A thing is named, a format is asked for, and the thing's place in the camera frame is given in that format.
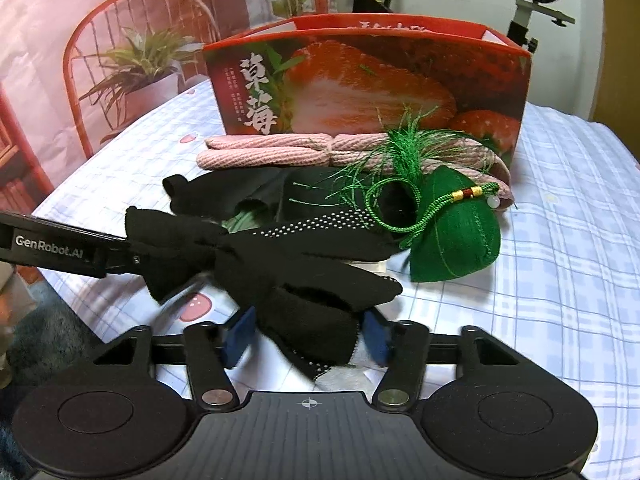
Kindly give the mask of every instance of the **black circular disc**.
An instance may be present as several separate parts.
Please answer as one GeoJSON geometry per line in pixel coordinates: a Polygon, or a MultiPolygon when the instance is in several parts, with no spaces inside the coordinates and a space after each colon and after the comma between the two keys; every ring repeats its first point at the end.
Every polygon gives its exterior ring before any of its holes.
{"type": "Polygon", "coordinates": [[[182,397],[151,377],[140,384],[47,384],[13,421],[16,442],[37,468],[62,478],[135,472],[166,456],[188,429],[182,397]]]}
{"type": "Polygon", "coordinates": [[[421,423],[454,462],[503,478],[556,474],[585,458],[598,432],[589,402],[555,380],[518,387],[455,380],[425,402],[421,423]]]}

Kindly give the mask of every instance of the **green cord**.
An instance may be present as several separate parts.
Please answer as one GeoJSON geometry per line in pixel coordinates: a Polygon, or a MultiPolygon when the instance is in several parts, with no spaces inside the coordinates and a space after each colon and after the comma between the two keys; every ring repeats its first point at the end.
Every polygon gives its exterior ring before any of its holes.
{"type": "MultiPolygon", "coordinates": [[[[371,205],[371,198],[373,194],[379,188],[386,186],[386,184],[389,184],[391,182],[402,182],[403,184],[407,184],[407,186],[409,186],[411,188],[411,191],[414,193],[416,209],[420,207],[421,196],[420,196],[420,190],[418,189],[418,187],[413,182],[405,178],[401,178],[399,176],[392,176],[376,182],[367,191],[364,197],[364,203],[369,215],[383,228],[394,233],[409,233],[408,237],[402,240],[402,242],[400,243],[401,249],[407,249],[411,247],[411,244],[413,243],[413,241],[418,236],[420,236],[422,231],[424,231],[425,227],[427,227],[427,224],[431,221],[431,219],[433,219],[433,217],[436,215],[436,213],[440,209],[442,209],[447,204],[458,202],[453,199],[452,193],[443,195],[441,197],[438,197],[433,202],[431,202],[428,208],[424,211],[422,218],[420,218],[420,220],[417,223],[409,227],[395,227],[393,225],[389,225],[383,222],[382,219],[373,211],[373,207],[371,205]]],[[[482,189],[483,196],[496,194],[500,189],[500,186],[498,186],[498,184],[496,184],[495,182],[488,182],[486,184],[481,184],[479,187],[480,189],[482,189]]]]}

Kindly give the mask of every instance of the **strawberry box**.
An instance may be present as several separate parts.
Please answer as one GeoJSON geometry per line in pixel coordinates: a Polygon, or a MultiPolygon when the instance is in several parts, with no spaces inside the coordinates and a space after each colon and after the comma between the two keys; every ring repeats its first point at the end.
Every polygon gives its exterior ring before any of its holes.
{"type": "Polygon", "coordinates": [[[206,46],[228,135],[367,134],[398,126],[482,139],[507,164],[531,58],[478,23],[404,14],[316,14],[206,46]]]}

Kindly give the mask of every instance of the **white bead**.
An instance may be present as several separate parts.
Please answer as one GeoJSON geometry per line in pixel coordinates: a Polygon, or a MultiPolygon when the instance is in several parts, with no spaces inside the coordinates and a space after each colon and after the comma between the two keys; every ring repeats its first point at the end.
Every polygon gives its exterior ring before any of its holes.
{"type": "Polygon", "coordinates": [[[491,209],[497,209],[500,207],[500,199],[495,195],[489,195],[486,198],[486,202],[491,209]]]}

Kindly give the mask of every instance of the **green sachet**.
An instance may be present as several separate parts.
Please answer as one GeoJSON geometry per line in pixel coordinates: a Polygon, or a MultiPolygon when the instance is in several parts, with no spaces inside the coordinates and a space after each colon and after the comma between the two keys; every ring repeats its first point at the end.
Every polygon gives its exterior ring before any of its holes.
{"type": "MultiPolygon", "coordinates": [[[[423,176],[418,190],[417,217],[452,192],[476,184],[469,177],[439,166],[423,176]]],[[[412,282],[440,282],[460,278],[491,265],[500,252],[500,224],[485,196],[444,203],[411,243],[412,282]]]]}

